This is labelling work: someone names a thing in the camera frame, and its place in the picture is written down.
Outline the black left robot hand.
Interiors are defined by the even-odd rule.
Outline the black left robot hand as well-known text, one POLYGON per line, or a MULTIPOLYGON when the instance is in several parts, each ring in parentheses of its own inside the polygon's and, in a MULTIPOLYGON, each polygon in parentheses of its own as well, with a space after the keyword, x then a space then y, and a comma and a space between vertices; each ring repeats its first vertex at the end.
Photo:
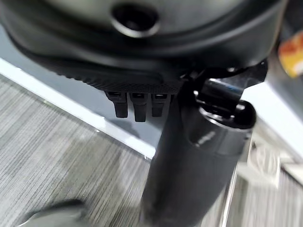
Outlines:
POLYGON ((118 118, 169 108, 140 204, 145 227, 193 227, 230 181, 257 113, 285 0, 3 0, 14 46, 104 91, 118 118))

